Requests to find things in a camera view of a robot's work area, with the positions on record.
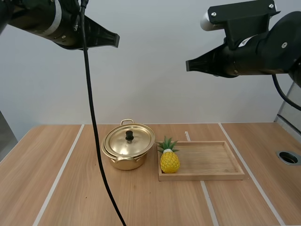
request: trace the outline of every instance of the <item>circular hole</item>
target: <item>circular hole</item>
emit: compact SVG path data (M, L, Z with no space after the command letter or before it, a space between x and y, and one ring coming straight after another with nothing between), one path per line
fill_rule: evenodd
M283 159L285 162L288 162L288 163L297 163L298 162L298 159L293 156L292 154L289 154L288 152L281 152L279 154L279 156L281 157L281 159Z

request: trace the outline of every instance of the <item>wooden tray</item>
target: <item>wooden tray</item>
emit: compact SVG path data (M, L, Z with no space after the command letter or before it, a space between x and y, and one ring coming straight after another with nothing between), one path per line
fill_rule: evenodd
M158 153L159 181L243 180L245 174L225 141L179 141L176 152L180 168L176 173L163 173L162 153Z

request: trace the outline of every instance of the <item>black mount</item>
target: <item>black mount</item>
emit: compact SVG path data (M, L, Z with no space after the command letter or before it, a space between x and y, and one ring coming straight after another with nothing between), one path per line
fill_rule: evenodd
M267 32L269 19L278 13L274 0L213 6L208 10L210 23L224 28L229 49L236 49L246 38Z

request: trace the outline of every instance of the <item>gold pot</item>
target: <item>gold pot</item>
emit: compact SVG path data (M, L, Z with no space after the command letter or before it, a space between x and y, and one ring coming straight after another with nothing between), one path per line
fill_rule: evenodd
M155 143L155 134L148 126L124 119L102 141L101 149L110 164L119 170L133 170L141 166L147 152Z

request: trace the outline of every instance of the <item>pineapple leaves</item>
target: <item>pineapple leaves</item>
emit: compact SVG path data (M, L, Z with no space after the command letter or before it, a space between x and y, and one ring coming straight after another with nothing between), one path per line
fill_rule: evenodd
M169 146L169 148L172 150L172 149L174 148L174 146L176 145L177 142L178 142L178 141L174 141L174 142Z
M163 143L161 143L161 142L157 142L157 144L158 144L158 147L160 147L160 148L164 148L164 145L163 145Z
M158 147L162 148L162 150L158 150L158 151L163 152L166 149L171 149L173 152L177 152L178 150L173 150L173 148L175 147L178 141L174 141L174 142L171 141L172 138L168 139L166 136L164 136L164 142L157 142Z

